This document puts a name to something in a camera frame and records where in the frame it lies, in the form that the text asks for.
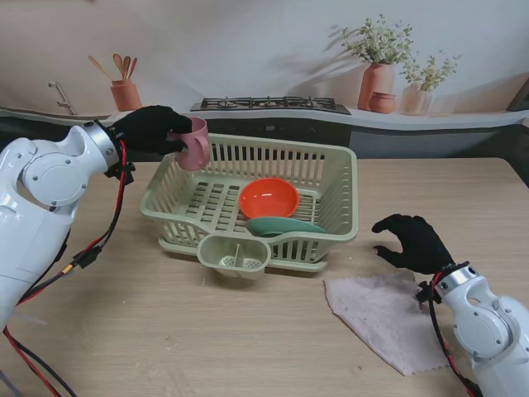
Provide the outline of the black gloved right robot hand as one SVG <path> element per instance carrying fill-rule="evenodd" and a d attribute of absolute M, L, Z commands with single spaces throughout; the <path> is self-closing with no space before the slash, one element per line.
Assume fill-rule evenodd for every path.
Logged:
<path fill-rule="evenodd" d="M 376 222 L 371 231 L 389 231 L 400 241 L 401 252 L 386 246 L 374 247 L 379 257 L 396 268 L 434 275 L 455 264 L 434 228 L 420 216 L 393 214 Z"/>

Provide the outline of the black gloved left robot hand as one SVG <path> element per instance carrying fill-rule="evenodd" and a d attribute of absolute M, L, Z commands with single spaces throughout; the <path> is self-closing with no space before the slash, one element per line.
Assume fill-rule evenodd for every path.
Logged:
<path fill-rule="evenodd" d="M 188 134 L 193 131 L 192 120 L 176 113 L 172 108 L 155 105 L 144 107 L 129 113 L 111 125 L 130 149 L 167 155 L 180 152 L 185 143 L 181 140 L 170 141 L 168 136 Z"/>

